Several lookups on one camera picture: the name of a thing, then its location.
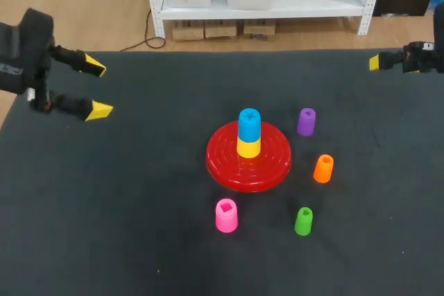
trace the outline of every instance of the wooden block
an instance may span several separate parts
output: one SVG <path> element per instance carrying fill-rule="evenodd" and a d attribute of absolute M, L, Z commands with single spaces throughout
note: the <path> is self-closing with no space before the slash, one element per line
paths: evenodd
<path fill-rule="evenodd" d="M 203 20 L 180 20 L 173 26 L 173 40 L 203 40 Z"/>
<path fill-rule="evenodd" d="M 236 36 L 236 20 L 205 20 L 205 38 Z"/>
<path fill-rule="evenodd" d="M 244 35 L 271 37 L 275 34 L 276 21 L 274 19 L 244 20 Z"/>

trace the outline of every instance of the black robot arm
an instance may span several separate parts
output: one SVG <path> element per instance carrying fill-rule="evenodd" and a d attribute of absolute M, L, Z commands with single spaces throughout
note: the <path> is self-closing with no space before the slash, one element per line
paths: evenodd
<path fill-rule="evenodd" d="M 28 92 L 32 109 L 49 113 L 60 110 L 84 121 L 105 118 L 112 106 L 88 98 L 72 98 L 49 90 L 51 59 L 101 77 L 106 67 L 81 50 L 56 46 L 53 18 L 28 9 L 18 26 L 0 23 L 0 89 L 14 94 Z"/>

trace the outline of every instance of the purple cup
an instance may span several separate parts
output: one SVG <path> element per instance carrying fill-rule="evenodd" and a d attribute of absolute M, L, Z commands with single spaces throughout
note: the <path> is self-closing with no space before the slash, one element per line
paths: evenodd
<path fill-rule="evenodd" d="M 310 137 L 314 133 L 314 124 L 316 122 L 316 113 L 313 109 L 306 107 L 302 109 L 299 115 L 297 132 L 303 137 Z"/>

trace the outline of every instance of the wooden floor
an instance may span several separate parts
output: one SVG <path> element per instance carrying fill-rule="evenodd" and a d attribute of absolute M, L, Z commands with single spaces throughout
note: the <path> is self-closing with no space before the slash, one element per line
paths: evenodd
<path fill-rule="evenodd" d="M 143 40 L 148 0 L 0 0 L 0 21 L 17 24 L 33 7 L 55 20 L 55 40 L 72 49 L 116 51 Z M 290 19 L 278 22 L 273 41 L 173 42 L 161 51 L 281 51 L 400 47 L 433 41 L 432 16 L 374 18 L 367 36 L 357 36 L 358 18 Z M 147 51 L 147 46 L 138 47 Z M 0 123 L 14 96 L 0 92 Z"/>

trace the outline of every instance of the red plate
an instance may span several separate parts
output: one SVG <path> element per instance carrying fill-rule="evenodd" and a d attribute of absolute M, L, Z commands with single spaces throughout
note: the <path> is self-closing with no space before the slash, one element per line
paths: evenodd
<path fill-rule="evenodd" d="M 252 159 L 237 154 L 237 121 L 212 135 L 207 146 L 207 168 L 217 182 L 240 192 L 260 192 L 278 185 L 288 175 L 289 141 L 273 125 L 262 122 L 261 126 L 261 153 Z"/>

